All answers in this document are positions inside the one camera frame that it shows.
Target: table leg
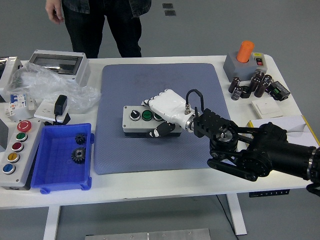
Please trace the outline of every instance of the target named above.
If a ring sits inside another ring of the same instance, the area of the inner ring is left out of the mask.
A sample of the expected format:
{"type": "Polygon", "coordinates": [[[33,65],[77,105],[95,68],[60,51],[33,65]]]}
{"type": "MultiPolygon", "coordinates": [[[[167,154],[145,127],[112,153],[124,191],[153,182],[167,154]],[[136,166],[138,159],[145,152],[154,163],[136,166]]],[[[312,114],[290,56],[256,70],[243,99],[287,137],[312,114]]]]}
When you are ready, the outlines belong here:
{"type": "Polygon", "coordinates": [[[48,211],[48,216],[46,218],[43,240],[55,240],[56,239],[59,214],[60,214],[60,206],[58,206],[58,205],[49,206],[49,211],[48,211]]]}
{"type": "Polygon", "coordinates": [[[226,195],[231,212],[233,227],[236,235],[246,235],[247,230],[242,216],[238,196],[236,193],[229,193],[226,195]]]}

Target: white table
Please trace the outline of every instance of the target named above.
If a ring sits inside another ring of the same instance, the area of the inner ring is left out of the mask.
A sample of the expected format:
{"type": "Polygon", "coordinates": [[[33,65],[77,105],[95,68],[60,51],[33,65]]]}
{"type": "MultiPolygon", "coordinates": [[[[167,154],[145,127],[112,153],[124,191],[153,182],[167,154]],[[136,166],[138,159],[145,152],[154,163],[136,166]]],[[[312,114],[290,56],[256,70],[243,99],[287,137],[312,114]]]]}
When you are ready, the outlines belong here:
{"type": "MultiPolygon", "coordinates": [[[[91,75],[88,85],[100,89],[102,69],[106,65],[209,63],[215,67],[231,120],[244,127],[248,121],[258,118],[251,107],[252,100],[257,98],[252,94],[248,99],[231,100],[231,94],[228,92],[230,82],[223,70],[225,59],[226,56],[90,59],[91,75]]],[[[266,55],[265,60],[268,66],[267,73],[288,88],[272,57],[266,55]]],[[[287,100],[278,102],[278,105],[284,116],[301,115],[292,95],[287,100]]],[[[95,106],[86,114],[71,114],[69,124],[91,123],[92,132],[95,133],[97,111],[98,107],[95,106]]],[[[16,126],[3,112],[0,112],[0,118],[8,126],[16,126]]],[[[245,146],[240,143],[238,147],[241,149],[245,146]]],[[[91,159],[90,190],[53,191],[43,195],[39,189],[12,191],[0,187],[0,209],[49,207],[44,239],[55,239],[60,206],[227,194],[236,234],[243,235],[247,231],[237,193],[304,188],[310,183],[276,171],[272,171],[268,177],[260,177],[256,182],[251,182],[210,168],[97,175],[93,168],[93,151],[91,159]]]]}

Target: work mat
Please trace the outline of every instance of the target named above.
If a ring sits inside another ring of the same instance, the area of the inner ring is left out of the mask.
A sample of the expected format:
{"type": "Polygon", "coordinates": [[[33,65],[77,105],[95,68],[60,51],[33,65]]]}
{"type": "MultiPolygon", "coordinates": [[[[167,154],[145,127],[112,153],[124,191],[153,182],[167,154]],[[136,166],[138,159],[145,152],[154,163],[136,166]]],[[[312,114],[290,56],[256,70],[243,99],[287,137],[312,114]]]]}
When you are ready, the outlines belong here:
{"type": "MultiPolygon", "coordinates": [[[[179,137],[129,138],[122,127],[124,106],[172,89],[184,99],[191,89],[203,94],[204,109],[230,119],[217,73],[209,63],[117,64],[102,71],[94,143],[97,174],[208,168],[209,139],[182,131],[179,137]]],[[[199,96],[189,95],[201,111],[199,96]]]]}

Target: blue plastic tray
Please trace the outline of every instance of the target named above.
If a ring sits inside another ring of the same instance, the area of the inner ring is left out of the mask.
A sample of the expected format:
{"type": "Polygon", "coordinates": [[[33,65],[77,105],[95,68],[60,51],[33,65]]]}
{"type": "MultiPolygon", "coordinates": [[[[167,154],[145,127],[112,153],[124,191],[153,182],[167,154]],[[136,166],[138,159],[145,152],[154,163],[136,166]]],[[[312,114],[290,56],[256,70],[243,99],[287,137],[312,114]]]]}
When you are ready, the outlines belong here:
{"type": "Polygon", "coordinates": [[[90,123],[43,127],[31,187],[40,188],[42,194],[70,189],[89,190],[92,182],[91,144],[94,139],[90,123]],[[84,134],[86,138],[82,145],[76,143],[77,134],[84,134]],[[78,164],[71,156],[80,147],[85,148],[85,161],[78,164]]]}

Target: red button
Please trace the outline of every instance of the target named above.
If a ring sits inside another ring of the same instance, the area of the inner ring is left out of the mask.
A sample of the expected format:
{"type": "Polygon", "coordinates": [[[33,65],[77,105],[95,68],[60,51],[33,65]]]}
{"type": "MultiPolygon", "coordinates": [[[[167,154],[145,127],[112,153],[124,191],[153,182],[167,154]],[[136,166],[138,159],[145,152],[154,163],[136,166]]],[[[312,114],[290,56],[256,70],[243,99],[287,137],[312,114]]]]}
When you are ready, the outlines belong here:
{"type": "Polygon", "coordinates": [[[31,129],[31,122],[28,120],[23,120],[21,122],[18,123],[18,125],[16,126],[16,128],[23,133],[28,132],[31,129]]]}
{"type": "Polygon", "coordinates": [[[18,153],[24,149],[24,145],[21,142],[15,142],[11,148],[14,152],[18,153]]]}

